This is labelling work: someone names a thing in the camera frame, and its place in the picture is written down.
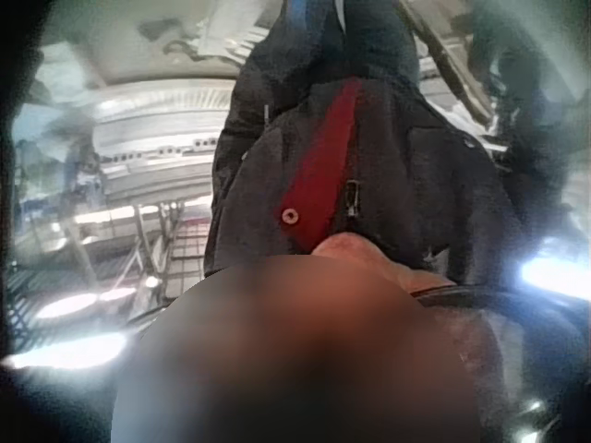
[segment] zipper pull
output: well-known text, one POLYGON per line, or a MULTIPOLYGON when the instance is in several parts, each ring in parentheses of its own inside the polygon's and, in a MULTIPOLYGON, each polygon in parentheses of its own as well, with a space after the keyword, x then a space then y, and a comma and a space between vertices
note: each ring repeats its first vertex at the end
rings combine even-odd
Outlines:
POLYGON ((345 188, 345 204, 347 217, 356 219, 359 216, 359 182, 348 180, 345 188))
POLYGON ((265 129, 271 124, 271 111, 268 104, 265 104, 265 129))

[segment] skin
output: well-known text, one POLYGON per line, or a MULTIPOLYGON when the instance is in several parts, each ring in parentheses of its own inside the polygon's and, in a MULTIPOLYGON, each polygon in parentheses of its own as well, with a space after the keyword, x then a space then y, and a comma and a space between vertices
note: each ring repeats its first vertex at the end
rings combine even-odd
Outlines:
POLYGON ((338 233, 322 242, 313 256, 335 258, 378 273, 406 293, 452 286, 453 282, 431 272, 413 270, 390 261, 373 243, 354 233, 338 233))

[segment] ceiling light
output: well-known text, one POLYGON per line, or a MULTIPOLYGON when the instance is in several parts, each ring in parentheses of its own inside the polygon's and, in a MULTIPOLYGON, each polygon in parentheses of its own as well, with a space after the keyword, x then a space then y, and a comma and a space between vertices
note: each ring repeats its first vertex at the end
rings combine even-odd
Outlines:
POLYGON ((191 206, 200 206, 200 205, 208 205, 211 206, 211 203, 213 202, 213 196, 209 195, 209 196, 203 196, 203 197, 199 197, 196 198, 195 200, 189 200, 185 202, 185 207, 191 207, 191 206))
POLYGON ((117 100, 107 100, 105 102, 100 103, 99 108, 103 111, 108 111, 110 109, 115 108, 117 104, 117 100))
POLYGON ((524 434, 521 438, 518 439, 518 441, 519 443, 537 443, 538 435, 538 432, 530 432, 528 434, 524 434))
POLYGON ((133 206, 124 206, 115 210, 102 210, 100 212, 92 212, 90 214, 80 214, 74 218, 78 224, 87 223, 105 223, 111 220, 129 219, 136 214, 133 206))
POLYGON ((117 288, 102 293, 100 298, 102 302, 112 302, 114 300, 129 297, 133 293, 136 293, 136 288, 117 288))
POLYGON ((142 215, 155 214, 156 212, 158 212, 157 206, 144 206, 141 210, 139 210, 139 213, 142 215))
POLYGON ((527 411, 531 413, 533 411, 537 411, 538 409, 542 409, 543 406, 544 404, 540 400, 531 401, 527 405, 527 411))
POLYGON ((522 278, 538 288, 591 301, 591 272, 576 263, 534 258, 523 266, 522 278))
POLYGON ((127 339, 123 334, 105 334, 9 355, 3 364, 16 369, 31 366, 84 369, 113 360, 123 351, 126 343, 127 339))
POLYGON ((98 239, 99 239, 99 237, 96 237, 94 235, 91 235, 89 237, 86 237, 84 240, 82 240, 82 244, 83 245, 89 245, 90 243, 92 243, 92 242, 94 242, 94 241, 96 241, 98 239))
POLYGON ((156 286, 158 286, 160 284, 160 280, 158 280, 156 277, 154 276, 150 276, 146 279, 145 285, 148 288, 155 288, 156 286))
POLYGON ((36 318, 56 318, 74 314, 75 312, 94 305, 97 300, 98 297, 95 293, 74 295, 46 305, 37 313, 36 318))
POLYGON ((59 250, 63 249, 65 245, 67 245, 67 238, 65 238, 65 237, 60 238, 59 240, 57 240, 55 242, 55 247, 52 250, 59 251, 59 250))

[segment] metal snap button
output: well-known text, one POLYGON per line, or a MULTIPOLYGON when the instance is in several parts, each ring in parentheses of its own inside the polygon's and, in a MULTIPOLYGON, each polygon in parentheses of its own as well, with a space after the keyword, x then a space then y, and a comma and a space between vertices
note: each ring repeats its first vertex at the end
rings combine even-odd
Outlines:
POLYGON ((299 214, 296 210, 290 208, 283 211, 281 218, 285 224, 296 224, 299 221, 299 214))

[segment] red stripe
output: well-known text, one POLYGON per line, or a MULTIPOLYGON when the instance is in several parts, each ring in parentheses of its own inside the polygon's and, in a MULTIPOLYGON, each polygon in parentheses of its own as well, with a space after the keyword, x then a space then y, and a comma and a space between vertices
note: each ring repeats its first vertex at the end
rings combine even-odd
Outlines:
POLYGON ((360 88, 361 82, 356 78, 344 85, 276 214, 284 231, 308 252, 326 238, 331 228, 337 199, 344 185, 360 88), (297 211, 299 220, 296 224, 283 222, 283 212, 288 209, 297 211))

